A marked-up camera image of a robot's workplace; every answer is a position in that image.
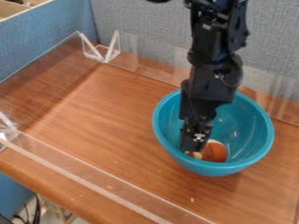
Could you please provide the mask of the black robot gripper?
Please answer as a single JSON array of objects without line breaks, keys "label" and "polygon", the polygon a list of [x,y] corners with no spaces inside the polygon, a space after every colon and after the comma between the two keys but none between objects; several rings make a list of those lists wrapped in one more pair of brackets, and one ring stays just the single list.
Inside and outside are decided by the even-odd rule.
[{"label": "black robot gripper", "polygon": [[191,67],[190,79],[182,82],[180,112],[183,120],[180,147],[202,152],[211,138],[216,108],[232,102],[243,79],[243,62],[238,55],[219,64]]}]

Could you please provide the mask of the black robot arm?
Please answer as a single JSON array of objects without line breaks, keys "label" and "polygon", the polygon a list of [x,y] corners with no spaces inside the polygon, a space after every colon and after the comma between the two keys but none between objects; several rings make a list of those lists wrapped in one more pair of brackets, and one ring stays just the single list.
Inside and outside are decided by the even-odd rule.
[{"label": "black robot arm", "polygon": [[182,82],[183,151],[203,151],[219,106],[234,100],[243,79],[236,51],[247,45],[248,0],[183,0],[191,11],[190,78]]}]

